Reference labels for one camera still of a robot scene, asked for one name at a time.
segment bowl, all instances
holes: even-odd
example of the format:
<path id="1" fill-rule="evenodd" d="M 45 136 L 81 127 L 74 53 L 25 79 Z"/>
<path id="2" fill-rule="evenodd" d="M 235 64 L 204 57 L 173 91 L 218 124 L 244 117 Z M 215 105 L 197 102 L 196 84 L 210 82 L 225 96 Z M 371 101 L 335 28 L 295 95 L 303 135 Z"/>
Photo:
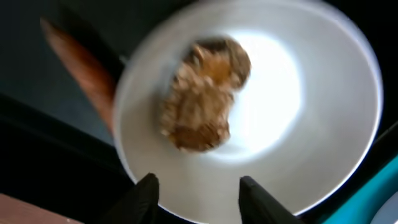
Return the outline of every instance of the bowl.
<path id="1" fill-rule="evenodd" d="M 159 132 L 159 105 L 194 40 L 237 40 L 251 76 L 235 96 L 231 138 L 184 154 Z M 366 155 L 382 108 L 380 69 L 361 31 L 317 1 L 194 4 L 158 27 L 116 93 L 115 142 L 129 177 L 160 181 L 159 205 L 195 223 L 241 223 L 239 178 L 250 175 L 299 215 L 336 191 Z"/>

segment plate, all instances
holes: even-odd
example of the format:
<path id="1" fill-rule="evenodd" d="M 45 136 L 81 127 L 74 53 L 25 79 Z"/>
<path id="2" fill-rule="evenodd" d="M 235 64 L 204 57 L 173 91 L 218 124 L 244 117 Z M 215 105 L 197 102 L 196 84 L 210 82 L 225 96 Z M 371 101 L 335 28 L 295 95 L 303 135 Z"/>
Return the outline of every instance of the plate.
<path id="1" fill-rule="evenodd" d="M 229 35 L 251 76 L 229 116 L 231 138 L 184 154 L 159 133 L 159 105 L 194 40 Z M 342 13 L 315 1 L 192 5 L 156 29 L 119 82 L 120 160 L 137 182 L 160 180 L 159 205 L 197 223 L 241 223 L 239 178 L 250 175 L 299 215 L 336 191 L 366 155 L 382 108 L 376 57 Z"/>

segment teal object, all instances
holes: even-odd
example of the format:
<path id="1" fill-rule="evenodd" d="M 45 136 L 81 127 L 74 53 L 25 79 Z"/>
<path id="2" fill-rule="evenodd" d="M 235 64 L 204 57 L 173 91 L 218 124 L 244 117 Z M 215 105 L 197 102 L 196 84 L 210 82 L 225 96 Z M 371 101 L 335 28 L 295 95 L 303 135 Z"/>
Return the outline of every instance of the teal object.
<path id="1" fill-rule="evenodd" d="M 398 156 L 357 191 L 323 224 L 369 224 L 398 191 Z"/>

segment black table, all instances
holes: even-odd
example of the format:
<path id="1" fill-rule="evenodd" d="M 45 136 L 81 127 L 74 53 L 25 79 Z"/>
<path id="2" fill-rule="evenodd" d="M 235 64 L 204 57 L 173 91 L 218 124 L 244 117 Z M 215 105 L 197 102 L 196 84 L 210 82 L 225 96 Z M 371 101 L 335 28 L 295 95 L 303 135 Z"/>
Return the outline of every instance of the black table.
<path id="1" fill-rule="evenodd" d="M 380 136 L 398 120 L 393 3 L 328 2 L 359 26 L 379 60 L 384 85 Z M 190 3 L 189 0 L 2 2 L 0 190 L 88 222 L 133 186 L 119 163 L 104 124 L 44 41 L 40 16 L 72 34 L 118 79 L 123 69 L 119 57 L 128 57 L 154 26 Z M 307 223 L 318 223 L 341 205 L 397 154 L 383 147 L 395 144 L 392 140 L 395 134 L 396 130 L 384 136 L 379 141 L 382 144 L 370 150 L 354 176 L 302 218 Z M 159 223 L 186 223 L 165 211 L 160 214 Z"/>

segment wooden handle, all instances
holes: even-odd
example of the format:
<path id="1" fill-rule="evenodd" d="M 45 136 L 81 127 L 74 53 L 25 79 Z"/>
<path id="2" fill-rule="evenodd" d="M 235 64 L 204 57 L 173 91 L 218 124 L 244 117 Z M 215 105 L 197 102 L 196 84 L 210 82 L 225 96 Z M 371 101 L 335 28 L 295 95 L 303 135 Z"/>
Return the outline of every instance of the wooden handle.
<path id="1" fill-rule="evenodd" d="M 111 75 L 73 37 L 55 28 L 45 19 L 40 19 L 40 25 L 51 48 L 113 133 L 112 115 L 116 84 Z"/>

